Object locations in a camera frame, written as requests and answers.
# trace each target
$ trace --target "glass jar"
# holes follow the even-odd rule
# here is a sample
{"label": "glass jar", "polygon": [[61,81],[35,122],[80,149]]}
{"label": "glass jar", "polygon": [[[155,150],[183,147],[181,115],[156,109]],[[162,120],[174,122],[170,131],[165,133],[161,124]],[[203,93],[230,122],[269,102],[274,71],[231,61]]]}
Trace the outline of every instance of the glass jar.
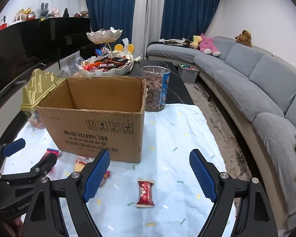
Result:
{"label": "glass jar", "polygon": [[165,107],[170,71],[163,67],[141,68],[141,76],[147,79],[146,111],[161,111]]}

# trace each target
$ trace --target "yellow stuffed toy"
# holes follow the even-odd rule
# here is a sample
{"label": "yellow stuffed toy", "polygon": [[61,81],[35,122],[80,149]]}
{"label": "yellow stuffed toy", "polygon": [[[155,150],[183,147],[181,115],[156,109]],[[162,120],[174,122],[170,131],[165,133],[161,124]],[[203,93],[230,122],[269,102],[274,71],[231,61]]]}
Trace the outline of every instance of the yellow stuffed toy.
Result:
{"label": "yellow stuffed toy", "polygon": [[193,42],[190,43],[190,48],[198,49],[203,39],[200,36],[193,36]]}

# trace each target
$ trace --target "candy wrapper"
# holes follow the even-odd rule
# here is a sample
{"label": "candy wrapper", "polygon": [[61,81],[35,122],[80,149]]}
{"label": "candy wrapper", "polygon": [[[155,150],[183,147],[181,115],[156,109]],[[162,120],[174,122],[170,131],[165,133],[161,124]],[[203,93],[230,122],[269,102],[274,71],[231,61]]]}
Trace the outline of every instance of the candy wrapper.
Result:
{"label": "candy wrapper", "polygon": [[74,171],[81,172],[81,170],[84,168],[84,166],[87,163],[92,162],[93,160],[94,160],[94,158],[91,158],[91,157],[77,155],[76,163],[74,165]]}
{"label": "candy wrapper", "polygon": [[138,178],[139,184],[139,201],[136,204],[137,208],[152,208],[155,204],[152,201],[152,185],[153,180]]}
{"label": "candy wrapper", "polygon": [[106,179],[110,177],[110,173],[111,173],[111,172],[108,171],[108,170],[105,172],[105,174],[104,174],[104,176],[103,176],[103,179],[102,179],[102,181],[101,181],[101,183],[100,183],[100,187],[103,186],[103,185],[105,184]]}

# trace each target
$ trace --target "metal screw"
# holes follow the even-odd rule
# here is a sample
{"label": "metal screw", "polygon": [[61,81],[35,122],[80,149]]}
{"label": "metal screw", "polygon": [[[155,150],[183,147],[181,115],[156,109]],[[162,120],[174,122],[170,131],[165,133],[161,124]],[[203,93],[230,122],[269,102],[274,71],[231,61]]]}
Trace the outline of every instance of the metal screw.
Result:
{"label": "metal screw", "polygon": [[252,182],[254,182],[254,183],[259,183],[259,179],[257,179],[256,177],[253,177],[253,178],[252,178]]}
{"label": "metal screw", "polygon": [[47,176],[44,176],[42,179],[41,179],[41,183],[46,183],[48,181],[48,177]]}
{"label": "metal screw", "polygon": [[220,177],[221,177],[221,178],[227,179],[228,176],[229,176],[229,175],[228,175],[227,173],[225,173],[225,172],[220,173]]}
{"label": "metal screw", "polygon": [[72,178],[78,178],[80,176],[80,173],[79,172],[73,172],[72,174],[71,174],[71,177]]}

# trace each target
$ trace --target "yellow lid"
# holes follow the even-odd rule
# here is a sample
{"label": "yellow lid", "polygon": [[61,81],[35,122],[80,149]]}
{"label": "yellow lid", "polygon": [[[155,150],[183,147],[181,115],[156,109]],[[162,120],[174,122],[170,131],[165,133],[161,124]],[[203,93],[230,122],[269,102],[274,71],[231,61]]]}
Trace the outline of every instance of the yellow lid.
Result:
{"label": "yellow lid", "polygon": [[52,72],[35,69],[32,72],[28,86],[23,87],[22,111],[35,111],[39,102],[65,79],[57,77]]}

